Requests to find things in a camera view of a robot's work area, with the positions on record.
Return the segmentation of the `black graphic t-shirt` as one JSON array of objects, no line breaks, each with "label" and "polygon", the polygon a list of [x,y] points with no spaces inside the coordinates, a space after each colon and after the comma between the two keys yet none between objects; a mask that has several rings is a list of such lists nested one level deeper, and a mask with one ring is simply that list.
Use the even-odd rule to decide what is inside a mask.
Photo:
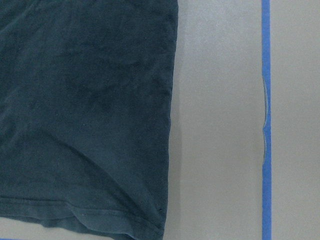
[{"label": "black graphic t-shirt", "polygon": [[175,0],[0,3],[0,215],[161,240]]}]

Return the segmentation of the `brown paper table cover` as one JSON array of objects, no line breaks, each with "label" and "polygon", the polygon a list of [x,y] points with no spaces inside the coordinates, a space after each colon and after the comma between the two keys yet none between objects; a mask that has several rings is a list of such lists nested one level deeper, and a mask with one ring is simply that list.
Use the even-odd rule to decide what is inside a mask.
[{"label": "brown paper table cover", "polygon": [[[320,237],[320,3],[176,0],[161,240],[260,240],[271,160],[271,237]],[[114,240],[2,217],[0,236]]]}]

